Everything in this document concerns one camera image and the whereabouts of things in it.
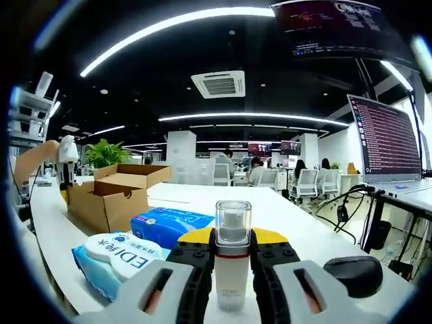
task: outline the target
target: monitor screen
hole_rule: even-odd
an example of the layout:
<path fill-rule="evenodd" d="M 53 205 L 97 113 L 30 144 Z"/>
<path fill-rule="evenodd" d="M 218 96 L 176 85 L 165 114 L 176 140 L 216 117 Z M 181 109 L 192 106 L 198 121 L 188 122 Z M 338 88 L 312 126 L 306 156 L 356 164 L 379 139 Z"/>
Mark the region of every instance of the monitor screen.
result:
<path fill-rule="evenodd" d="M 270 157 L 271 144 L 249 143 L 248 153 L 250 157 Z"/>
<path fill-rule="evenodd" d="M 289 140 L 283 140 L 281 142 L 281 154 L 282 155 L 297 155 L 300 156 L 302 143 L 291 142 Z"/>
<path fill-rule="evenodd" d="M 348 100 L 362 147 L 364 181 L 414 180 L 420 176 L 420 157 L 409 116 L 370 99 L 349 94 Z"/>
<path fill-rule="evenodd" d="M 384 58 L 415 68 L 410 49 L 378 7 L 351 0 L 294 0 L 272 8 L 294 57 Z"/>

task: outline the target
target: white wall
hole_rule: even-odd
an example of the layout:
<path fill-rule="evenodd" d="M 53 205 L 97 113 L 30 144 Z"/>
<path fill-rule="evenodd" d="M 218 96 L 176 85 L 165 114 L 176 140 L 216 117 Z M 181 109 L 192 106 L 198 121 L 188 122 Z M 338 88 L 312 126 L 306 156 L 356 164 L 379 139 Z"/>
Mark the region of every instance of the white wall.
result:
<path fill-rule="evenodd" d="M 362 172 L 363 160 L 360 151 L 356 124 L 352 123 L 346 130 L 341 130 L 318 140 L 319 163 L 324 158 L 340 163 L 341 170 L 346 172 L 349 162 L 353 162 L 357 170 Z"/>

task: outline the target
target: floor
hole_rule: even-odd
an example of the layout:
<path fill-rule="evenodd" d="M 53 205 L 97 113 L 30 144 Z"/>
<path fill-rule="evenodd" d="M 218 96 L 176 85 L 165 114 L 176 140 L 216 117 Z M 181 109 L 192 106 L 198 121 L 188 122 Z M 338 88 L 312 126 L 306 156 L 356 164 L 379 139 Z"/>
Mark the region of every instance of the floor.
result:
<path fill-rule="evenodd" d="M 314 200 L 312 205 L 312 215 L 316 215 L 318 204 L 322 200 Z M 351 215 L 351 213 L 355 210 L 355 208 L 358 206 L 360 202 L 359 198 L 350 198 L 349 202 L 346 204 L 346 208 L 348 210 L 348 214 Z M 353 218 L 347 222 L 347 224 L 344 226 L 344 230 L 350 232 L 358 242 L 360 240 L 360 237 L 362 236 L 362 229 L 363 224 L 366 219 L 367 212 L 369 210 L 369 198 L 365 198 L 357 210 L 356 214 L 353 216 Z M 322 208 L 318 215 L 322 216 L 334 223 L 337 223 L 337 215 L 336 215 L 336 209 L 338 205 L 342 204 L 342 200 L 337 204 L 330 204 L 326 207 Z M 331 229 L 334 228 L 332 224 L 325 221 L 324 219 L 319 219 L 319 221 L 324 223 L 326 226 L 329 226 Z M 384 212 L 382 215 L 382 220 L 388 220 L 389 219 L 389 207 L 384 208 Z M 354 243 L 353 238 L 351 238 L 348 234 L 345 234 L 344 232 L 340 232 L 340 235 L 347 239 L 350 242 Z M 391 228 L 390 233 L 387 237 L 387 240 L 385 241 L 385 246 L 381 250 L 372 250 L 371 255 L 376 257 L 381 261 L 381 264 L 383 266 L 387 266 L 389 262 L 396 257 L 399 256 L 399 252 L 402 250 L 403 242 L 406 237 L 406 234 L 403 231 L 400 231 L 396 228 Z M 419 245 L 420 245 L 420 239 L 417 237 L 413 237 L 408 245 L 406 252 L 404 253 L 404 256 L 402 257 L 402 262 L 404 263 L 412 263 L 414 262 L 414 257 L 417 257 L 419 254 Z M 428 268 L 428 266 L 432 263 L 432 253 L 430 250 L 426 250 L 423 253 L 421 265 L 418 268 L 417 274 L 415 274 L 413 280 L 411 281 L 413 284 L 417 284 L 419 282 L 419 279 L 421 278 L 422 274 L 425 272 L 425 270 Z"/>

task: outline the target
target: red stripe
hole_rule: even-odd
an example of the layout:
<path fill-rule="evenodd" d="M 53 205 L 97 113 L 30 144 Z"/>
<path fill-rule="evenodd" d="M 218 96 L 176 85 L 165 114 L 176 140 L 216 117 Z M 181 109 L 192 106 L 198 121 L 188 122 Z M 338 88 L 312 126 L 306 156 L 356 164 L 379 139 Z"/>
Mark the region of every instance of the red stripe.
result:
<path fill-rule="evenodd" d="M 241 258 L 247 258 L 247 257 L 249 257 L 249 254 L 243 254 L 243 255 L 222 255 L 222 254 L 216 254 L 216 257 L 224 258 L 224 259 L 241 259 Z"/>

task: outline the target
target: white bottle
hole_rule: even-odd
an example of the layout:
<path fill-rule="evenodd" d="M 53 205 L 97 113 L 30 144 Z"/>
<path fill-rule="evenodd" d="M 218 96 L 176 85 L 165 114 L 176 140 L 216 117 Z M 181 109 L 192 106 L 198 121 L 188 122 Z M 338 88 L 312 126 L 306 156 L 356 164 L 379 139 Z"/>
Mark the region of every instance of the white bottle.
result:
<path fill-rule="evenodd" d="M 243 307 L 249 273 L 250 210 L 246 201 L 216 204 L 215 277 L 220 309 Z"/>

